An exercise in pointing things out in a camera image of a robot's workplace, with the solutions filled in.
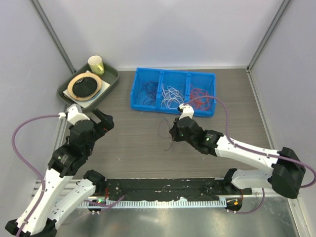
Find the green tray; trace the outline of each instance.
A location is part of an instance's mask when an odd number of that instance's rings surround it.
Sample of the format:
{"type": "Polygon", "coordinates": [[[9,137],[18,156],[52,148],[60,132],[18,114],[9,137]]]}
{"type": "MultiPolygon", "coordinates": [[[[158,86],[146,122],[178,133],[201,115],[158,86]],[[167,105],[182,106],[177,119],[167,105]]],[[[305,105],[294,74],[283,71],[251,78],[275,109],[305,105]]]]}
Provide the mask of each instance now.
{"type": "MultiPolygon", "coordinates": [[[[110,86],[95,100],[86,108],[82,108],[83,112],[91,112],[94,110],[97,105],[113,90],[113,88],[118,84],[119,82],[119,72],[111,67],[110,65],[107,65],[103,63],[104,65],[104,74],[100,76],[100,78],[110,84],[110,86]]],[[[63,101],[66,102],[67,105],[75,104],[75,101],[69,99],[65,94],[64,90],[67,89],[69,82],[76,77],[77,75],[81,73],[85,73],[87,70],[91,71],[88,64],[84,65],[82,68],[80,68],[76,73],[74,73],[64,84],[62,84],[58,90],[57,95],[58,97],[63,101]]]]}

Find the blue plastic container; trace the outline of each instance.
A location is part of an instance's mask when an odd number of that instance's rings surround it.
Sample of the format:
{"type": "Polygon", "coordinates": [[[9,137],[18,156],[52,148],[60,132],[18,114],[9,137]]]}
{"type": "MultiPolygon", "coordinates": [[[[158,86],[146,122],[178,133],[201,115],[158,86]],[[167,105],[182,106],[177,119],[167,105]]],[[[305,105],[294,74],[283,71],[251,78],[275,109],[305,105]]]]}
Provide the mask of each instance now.
{"type": "MultiPolygon", "coordinates": [[[[160,70],[150,68],[137,68],[135,80],[130,94],[131,108],[142,111],[154,111],[170,114],[178,114],[179,104],[172,102],[170,108],[166,107],[163,101],[162,88],[172,86],[184,97],[184,102],[190,99],[192,88],[207,90],[209,95],[216,96],[216,75],[212,73],[194,73],[183,71],[160,70]],[[148,97],[144,85],[156,90],[156,99],[148,97]]],[[[195,109],[195,116],[212,117],[215,113],[216,100],[209,99],[210,107],[207,110],[195,109]]]]}
{"type": "MultiPolygon", "coordinates": [[[[193,72],[191,72],[189,74],[188,85],[189,85],[189,99],[192,98],[191,90],[193,88],[204,89],[208,92],[209,95],[216,97],[216,75],[213,73],[193,73],[193,72]]],[[[194,115],[203,116],[203,117],[214,116],[215,108],[216,108],[216,100],[202,98],[199,101],[201,101],[205,104],[208,104],[209,109],[208,110],[202,110],[202,109],[199,110],[193,106],[193,103],[192,104],[190,103],[190,105],[194,109],[194,115]]]]}

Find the white wall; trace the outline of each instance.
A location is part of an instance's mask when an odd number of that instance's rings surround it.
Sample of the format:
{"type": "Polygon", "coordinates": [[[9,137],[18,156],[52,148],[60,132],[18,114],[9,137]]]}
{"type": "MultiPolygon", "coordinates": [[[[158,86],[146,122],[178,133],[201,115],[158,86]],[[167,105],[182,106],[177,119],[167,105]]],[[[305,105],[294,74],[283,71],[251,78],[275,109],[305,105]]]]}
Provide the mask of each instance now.
{"type": "MultiPolygon", "coordinates": [[[[253,69],[277,148],[292,148],[316,168],[316,1],[295,0],[253,69]]],[[[304,183],[312,180],[307,171],[304,183]]],[[[301,189],[315,228],[316,185],[301,189]]]]}
{"type": "MultiPolygon", "coordinates": [[[[19,217],[31,200],[36,175],[15,155],[11,135],[21,122],[57,114],[59,84],[70,76],[62,57],[29,1],[2,1],[0,7],[0,236],[7,221],[19,217]]],[[[28,124],[17,135],[22,155],[42,174],[55,143],[58,119],[28,124]]]]}
{"type": "Polygon", "coordinates": [[[282,0],[40,0],[78,69],[247,66],[282,0]]]}

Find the tape roll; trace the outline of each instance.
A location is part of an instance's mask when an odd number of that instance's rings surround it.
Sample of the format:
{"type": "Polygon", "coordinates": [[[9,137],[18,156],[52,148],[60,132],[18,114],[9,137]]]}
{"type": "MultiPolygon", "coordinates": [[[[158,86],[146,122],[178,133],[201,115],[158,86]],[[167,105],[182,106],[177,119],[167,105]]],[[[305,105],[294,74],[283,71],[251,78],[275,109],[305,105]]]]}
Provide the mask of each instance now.
{"type": "Polygon", "coordinates": [[[93,96],[95,96],[95,94],[100,91],[101,86],[102,86],[102,81],[101,81],[101,79],[100,79],[97,75],[95,75],[95,74],[93,74],[93,73],[81,73],[81,74],[77,75],[76,77],[74,77],[74,78],[70,81],[70,83],[68,84],[68,87],[67,87],[67,91],[68,91],[69,95],[70,95],[71,97],[73,97],[75,100],[85,101],[85,100],[89,100],[89,99],[91,99],[93,96]],[[96,90],[95,90],[91,95],[89,95],[89,96],[87,96],[87,97],[78,97],[78,96],[76,96],[76,95],[74,94],[74,92],[73,92],[74,84],[75,84],[78,80],[80,80],[80,79],[82,79],[82,78],[93,78],[93,79],[95,79],[95,81],[97,82],[97,88],[96,88],[96,90]]]}

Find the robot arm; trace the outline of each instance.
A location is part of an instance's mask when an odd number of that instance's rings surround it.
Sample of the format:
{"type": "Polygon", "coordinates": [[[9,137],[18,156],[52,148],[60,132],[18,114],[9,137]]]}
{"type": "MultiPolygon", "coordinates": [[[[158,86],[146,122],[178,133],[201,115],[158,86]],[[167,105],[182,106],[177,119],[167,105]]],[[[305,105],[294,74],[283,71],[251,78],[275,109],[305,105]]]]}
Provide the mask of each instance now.
{"type": "Polygon", "coordinates": [[[258,170],[250,171],[230,169],[224,178],[228,188],[269,188],[286,198],[297,197],[305,175],[305,168],[293,162],[269,157],[269,154],[272,154],[299,161],[291,149],[283,148],[282,151],[263,149],[232,139],[234,144],[238,143],[246,149],[267,155],[242,150],[232,144],[223,133],[203,130],[192,119],[194,110],[190,105],[182,104],[178,110],[182,114],[175,119],[170,130],[174,141],[186,141],[205,155],[231,158],[258,168],[258,170]]]}
{"type": "Polygon", "coordinates": [[[113,117],[100,112],[93,113],[100,119],[99,123],[82,113],[79,105],[72,105],[60,118],[67,118],[72,124],[66,143],[53,152],[45,175],[45,192],[36,210],[25,223],[25,219],[35,206],[41,193],[39,188],[28,208],[16,220],[9,221],[6,229],[16,235],[23,226],[20,236],[55,236],[56,229],[73,209],[85,198],[92,195],[96,188],[102,187],[105,177],[95,171],[86,173],[80,187],[70,192],[62,201],[55,205],[64,187],[72,180],[78,169],[92,155],[95,142],[114,127],[113,117]]]}

